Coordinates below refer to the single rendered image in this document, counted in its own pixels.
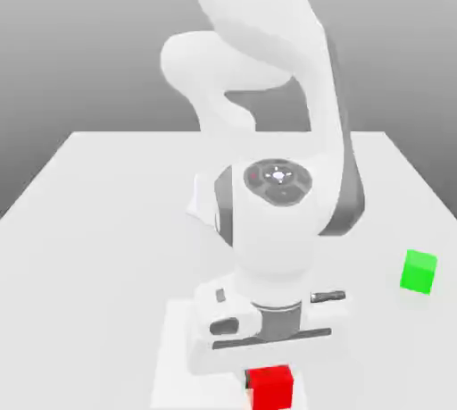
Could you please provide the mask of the small green cube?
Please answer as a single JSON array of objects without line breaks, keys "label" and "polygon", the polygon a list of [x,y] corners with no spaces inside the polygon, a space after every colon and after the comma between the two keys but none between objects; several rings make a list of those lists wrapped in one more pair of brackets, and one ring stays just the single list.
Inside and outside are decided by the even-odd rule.
[{"label": "small green cube", "polygon": [[400,287],[429,295],[433,286],[437,257],[429,253],[408,249],[403,264]]}]

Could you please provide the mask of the small red cube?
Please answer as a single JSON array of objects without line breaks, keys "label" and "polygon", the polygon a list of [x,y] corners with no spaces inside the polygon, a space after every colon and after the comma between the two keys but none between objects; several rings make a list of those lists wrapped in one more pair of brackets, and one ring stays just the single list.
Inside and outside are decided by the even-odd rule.
[{"label": "small red cube", "polygon": [[294,378],[288,365],[245,372],[245,389],[250,392],[251,410],[286,410],[292,406]]}]

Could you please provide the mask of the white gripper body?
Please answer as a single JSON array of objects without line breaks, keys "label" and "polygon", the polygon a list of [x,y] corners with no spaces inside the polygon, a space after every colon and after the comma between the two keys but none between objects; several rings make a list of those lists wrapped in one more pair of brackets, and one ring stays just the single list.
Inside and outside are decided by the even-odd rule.
[{"label": "white gripper body", "polygon": [[213,335],[194,311],[188,313],[187,366],[195,375],[294,364],[344,337],[349,311],[263,311],[257,333]]}]

